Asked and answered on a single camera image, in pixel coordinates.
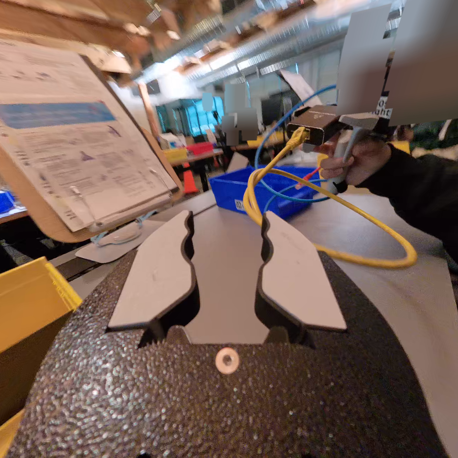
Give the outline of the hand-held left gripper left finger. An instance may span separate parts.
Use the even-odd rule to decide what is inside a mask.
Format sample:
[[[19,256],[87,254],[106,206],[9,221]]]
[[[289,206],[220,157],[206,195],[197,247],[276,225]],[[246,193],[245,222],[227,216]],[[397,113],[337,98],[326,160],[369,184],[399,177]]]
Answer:
[[[166,335],[187,326],[200,309],[194,257],[194,215],[183,210],[138,248],[108,331],[150,330]]]

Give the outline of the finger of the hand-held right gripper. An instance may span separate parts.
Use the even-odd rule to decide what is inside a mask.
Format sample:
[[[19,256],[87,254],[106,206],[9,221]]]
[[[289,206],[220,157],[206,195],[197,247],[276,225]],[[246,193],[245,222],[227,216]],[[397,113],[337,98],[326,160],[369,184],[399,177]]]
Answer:
[[[373,130],[379,121],[379,116],[374,113],[357,113],[341,115],[339,122],[352,128]]]

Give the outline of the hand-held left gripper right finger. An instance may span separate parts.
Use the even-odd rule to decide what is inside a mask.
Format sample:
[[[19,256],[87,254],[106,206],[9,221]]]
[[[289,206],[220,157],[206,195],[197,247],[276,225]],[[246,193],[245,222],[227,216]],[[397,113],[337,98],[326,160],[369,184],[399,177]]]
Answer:
[[[347,324],[314,245],[271,211],[261,223],[255,314],[269,329],[289,335],[308,329],[346,332]]]

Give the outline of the black network splitter box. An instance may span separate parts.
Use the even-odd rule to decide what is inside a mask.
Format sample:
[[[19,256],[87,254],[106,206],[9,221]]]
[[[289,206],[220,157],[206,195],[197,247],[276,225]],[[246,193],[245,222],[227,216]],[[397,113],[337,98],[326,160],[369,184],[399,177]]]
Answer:
[[[344,129],[345,124],[339,121],[334,105],[315,105],[306,109],[299,109],[286,127],[288,138],[301,127],[307,132],[306,144],[321,146],[331,137]]]

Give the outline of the blue plastic bin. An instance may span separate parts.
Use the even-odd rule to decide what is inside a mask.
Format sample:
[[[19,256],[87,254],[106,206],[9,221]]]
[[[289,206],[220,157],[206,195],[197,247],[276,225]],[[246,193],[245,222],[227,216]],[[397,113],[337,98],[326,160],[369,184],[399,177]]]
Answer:
[[[247,166],[209,180],[211,188],[219,207],[238,213],[245,213],[243,196],[247,188],[249,176],[254,168]],[[291,201],[271,193],[266,186],[258,183],[255,187],[255,197],[262,212],[272,211],[282,219],[306,210],[315,199],[319,202],[325,197],[317,191],[303,186],[296,189],[297,182],[283,175],[267,174],[263,178],[268,187],[282,195],[304,200],[304,202]]]

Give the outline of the person's right forearm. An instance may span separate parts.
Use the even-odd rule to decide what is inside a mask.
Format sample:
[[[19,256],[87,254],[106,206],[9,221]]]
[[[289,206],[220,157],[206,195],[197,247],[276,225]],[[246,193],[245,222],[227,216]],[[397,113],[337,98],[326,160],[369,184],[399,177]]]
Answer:
[[[431,154],[415,158],[388,146],[388,162],[357,187],[387,198],[406,223],[440,240],[457,264],[457,162]]]

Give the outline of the grey desk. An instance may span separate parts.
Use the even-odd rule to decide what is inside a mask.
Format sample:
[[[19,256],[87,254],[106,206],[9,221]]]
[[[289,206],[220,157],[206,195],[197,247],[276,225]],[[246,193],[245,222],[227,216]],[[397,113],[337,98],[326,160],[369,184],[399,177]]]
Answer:
[[[457,305],[439,243],[387,200],[349,201],[393,223],[420,251],[406,270],[323,257],[347,333],[311,330],[316,348],[263,341],[255,317],[260,228],[211,192],[162,211],[194,212],[198,316],[191,344],[138,348],[105,333],[133,262],[86,296],[43,366],[46,457],[457,457]]]

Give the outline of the person's right hand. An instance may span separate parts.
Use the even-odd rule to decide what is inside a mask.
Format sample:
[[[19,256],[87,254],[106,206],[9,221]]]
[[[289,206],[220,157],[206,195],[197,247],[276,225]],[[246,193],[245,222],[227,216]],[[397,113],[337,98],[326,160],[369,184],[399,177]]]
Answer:
[[[357,142],[350,156],[344,160],[335,156],[338,139],[339,136],[334,135],[313,149],[327,157],[320,163],[322,178],[326,180],[344,175],[348,185],[358,186],[379,171],[391,157],[391,148],[387,143],[367,137]]]

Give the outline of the background work table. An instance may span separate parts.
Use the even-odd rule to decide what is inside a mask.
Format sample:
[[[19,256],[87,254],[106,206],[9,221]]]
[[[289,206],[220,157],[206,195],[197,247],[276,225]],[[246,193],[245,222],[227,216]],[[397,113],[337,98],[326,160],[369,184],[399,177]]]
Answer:
[[[223,150],[218,148],[214,149],[213,152],[205,153],[200,156],[192,156],[180,161],[172,161],[170,165],[173,168],[178,167],[183,169],[183,172],[191,170],[193,173],[196,173],[200,178],[202,192],[208,192],[209,182],[205,166],[210,163],[210,160],[216,159],[218,161],[221,156],[223,156]]]

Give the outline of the yellow plastic bin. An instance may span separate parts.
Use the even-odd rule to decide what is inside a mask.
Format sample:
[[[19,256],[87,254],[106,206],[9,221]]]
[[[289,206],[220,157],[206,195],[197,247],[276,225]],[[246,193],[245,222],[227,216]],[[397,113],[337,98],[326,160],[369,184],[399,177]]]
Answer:
[[[0,275],[0,456],[19,427],[36,374],[82,299],[45,257]]]

